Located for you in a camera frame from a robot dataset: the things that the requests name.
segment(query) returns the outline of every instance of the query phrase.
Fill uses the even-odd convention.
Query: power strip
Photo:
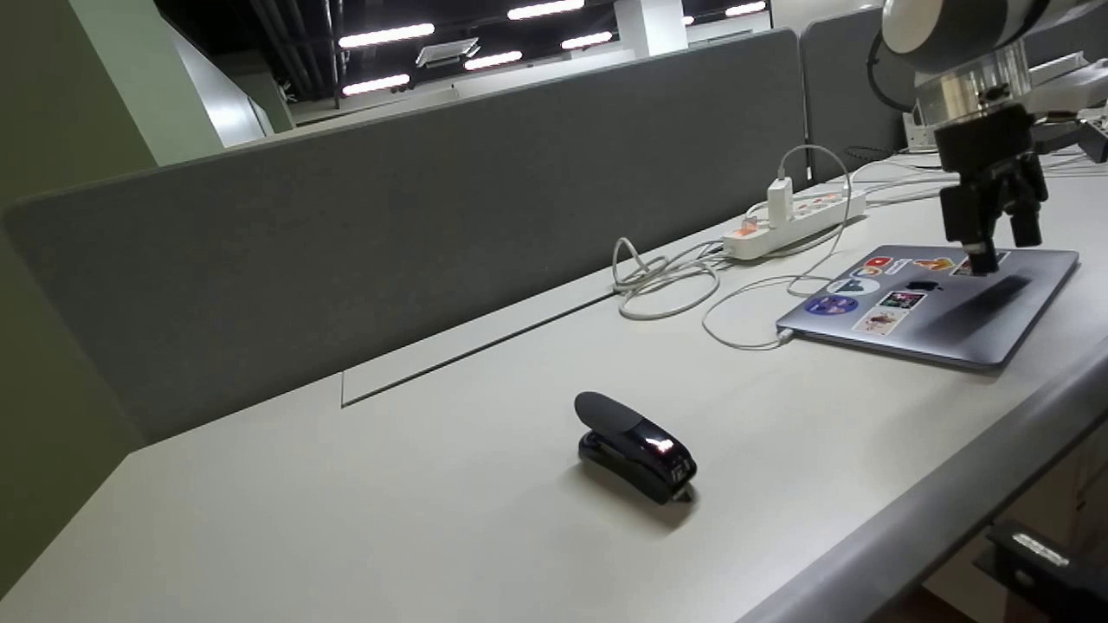
[[[756,261],[775,250],[795,245],[805,238],[814,238],[827,228],[840,226],[846,198],[838,190],[806,190],[792,195],[792,215],[774,218],[768,205],[752,205],[724,234],[727,258]],[[855,190],[850,201],[850,220],[861,218],[865,195]]]

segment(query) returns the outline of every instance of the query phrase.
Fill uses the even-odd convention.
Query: desk surface
[[[132,452],[0,618],[790,618],[817,596],[805,578],[1108,336],[1104,190],[1084,167],[1054,174],[1047,234],[1084,265],[999,378],[817,342],[733,354],[696,312],[638,324],[598,302],[348,409],[359,371]],[[935,201],[881,206],[827,273],[937,228]],[[790,303],[756,290],[718,327],[756,336]],[[690,443],[694,506],[653,507],[577,464],[585,388]]]

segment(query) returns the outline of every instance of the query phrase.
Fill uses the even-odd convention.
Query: black stapler
[[[589,426],[582,461],[615,471],[657,506],[686,496],[696,461],[672,431],[597,389],[582,389],[576,413]]]

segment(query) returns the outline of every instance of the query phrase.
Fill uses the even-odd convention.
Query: white cable
[[[756,290],[756,288],[779,282],[779,281],[786,281],[786,294],[806,296],[805,290],[795,290],[795,282],[806,282],[806,281],[827,282],[827,281],[830,281],[830,275],[814,275],[814,268],[821,268],[821,265],[838,252],[840,231],[846,231],[850,220],[852,220],[855,184],[852,184],[852,168],[846,167],[846,160],[840,160],[838,151],[830,151],[827,145],[814,145],[814,143],[809,143],[809,145],[792,145],[792,147],[786,147],[784,160],[775,162],[779,176],[786,176],[786,162],[790,162],[795,151],[821,151],[821,155],[827,155],[827,160],[840,168],[840,180],[846,180],[840,220],[834,226],[830,250],[827,250],[821,258],[814,258],[806,268],[800,268],[800,273],[775,273],[775,275],[761,275],[761,281],[740,282],[739,290],[724,294],[719,302],[713,302],[713,303],[700,316],[700,327],[704,327],[710,339],[718,339],[719,346],[727,346],[727,349],[768,354],[768,349],[779,349],[779,346],[790,342],[790,336],[792,336],[790,327],[779,327],[779,332],[775,332],[774,339],[767,339],[767,342],[739,342],[739,339],[727,339],[727,336],[719,336],[719,332],[710,324],[710,316],[713,316],[719,303],[727,303],[727,302],[733,302],[733,296],[740,296],[740,294],[749,294],[749,290]]]
[[[625,250],[638,261],[638,268],[629,268],[626,275],[619,275]],[[719,238],[710,238],[710,243],[681,250],[678,257],[653,257],[643,261],[642,252],[633,250],[633,243],[626,234],[619,234],[614,245],[614,290],[625,294],[619,316],[629,320],[660,320],[660,319],[675,319],[675,316],[686,316],[690,308],[704,303],[705,296],[713,296],[719,290],[724,261],[718,252],[719,252]],[[694,296],[690,303],[665,308],[665,312],[633,312],[629,308],[642,296],[650,296],[678,281],[696,281],[696,275],[705,275],[710,288],[700,296]]]

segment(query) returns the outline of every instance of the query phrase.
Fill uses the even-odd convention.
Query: ceiling light
[[[386,32],[359,32],[338,36],[338,49],[370,49],[370,46],[391,46],[391,42],[410,42],[410,36],[428,36],[436,34],[436,23],[405,23],[405,28],[386,28]]]
[[[724,15],[727,16],[740,16],[740,15],[761,15],[767,11],[767,4],[733,4],[733,6],[727,6]]]
[[[513,6],[509,21],[532,21],[532,16],[547,16],[547,15],[572,15],[582,11],[585,0],[550,0],[550,4],[528,4],[528,6]]]
[[[479,69],[509,66],[509,62],[520,62],[520,58],[524,58],[524,53],[513,49],[513,53],[499,53],[499,54],[467,58],[463,69],[467,69],[467,71],[479,71]]]
[[[582,34],[582,36],[565,36],[562,49],[589,49],[589,46],[607,46],[614,42],[614,32],[592,32],[592,34]]]
[[[410,71],[395,71],[395,75],[380,75],[380,79],[367,79],[367,84],[348,84],[344,92],[348,98],[356,98],[356,92],[373,92],[373,91],[395,91],[395,86],[405,86],[411,84]]]

